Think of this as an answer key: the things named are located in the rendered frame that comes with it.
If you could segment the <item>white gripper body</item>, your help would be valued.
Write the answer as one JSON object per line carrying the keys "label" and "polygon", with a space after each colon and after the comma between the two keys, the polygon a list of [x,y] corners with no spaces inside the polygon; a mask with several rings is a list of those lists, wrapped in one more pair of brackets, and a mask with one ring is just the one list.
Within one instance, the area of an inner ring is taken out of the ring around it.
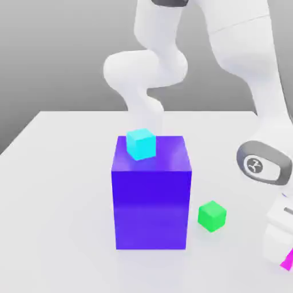
{"label": "white gripper body", "polygon": [[273,225],[293,232],[293,201],[275,201],[268,211],[267,217]]}

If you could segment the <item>small magenta cube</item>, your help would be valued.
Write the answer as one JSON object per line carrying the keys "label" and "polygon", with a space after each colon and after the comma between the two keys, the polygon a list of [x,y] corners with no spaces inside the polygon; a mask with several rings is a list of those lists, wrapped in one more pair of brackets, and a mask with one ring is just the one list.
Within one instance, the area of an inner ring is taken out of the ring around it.
{"label": "small magenta cube", "polygon": [[281,262],[280,266],[287,271],[290,271],[293,266],[293,249],[288,253],[285,259]]}

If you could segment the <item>small green cube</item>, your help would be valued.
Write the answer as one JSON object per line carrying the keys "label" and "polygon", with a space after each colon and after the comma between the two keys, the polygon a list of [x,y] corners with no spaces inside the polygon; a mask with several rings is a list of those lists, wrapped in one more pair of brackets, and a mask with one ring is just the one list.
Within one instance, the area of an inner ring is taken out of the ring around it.
{"label": "small green cube", "polygon": [[225,224],[227,210],[215,201],[199,207],[198,223],[209,232],[215,232]]}

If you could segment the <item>small cyan cube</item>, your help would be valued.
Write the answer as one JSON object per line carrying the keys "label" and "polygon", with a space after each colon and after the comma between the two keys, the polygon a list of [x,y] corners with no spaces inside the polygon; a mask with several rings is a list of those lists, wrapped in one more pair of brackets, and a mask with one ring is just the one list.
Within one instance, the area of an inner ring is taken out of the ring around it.
{"label": "small cyan cube", "polygon": [[136,160],[156,155],[156,136],[148,129],[136,129],[126,134],[126,150]]}

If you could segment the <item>large purple box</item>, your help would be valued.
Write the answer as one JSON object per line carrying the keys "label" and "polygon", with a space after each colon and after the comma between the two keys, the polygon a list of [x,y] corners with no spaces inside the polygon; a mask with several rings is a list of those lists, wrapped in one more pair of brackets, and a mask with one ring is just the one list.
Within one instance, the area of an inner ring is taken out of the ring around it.
{"label": "large purple box", "polygon": [[136,161],[117,139],[112,195],[118,250],[183,250],[192,168],[184,138],[158,136],[156,156]]}

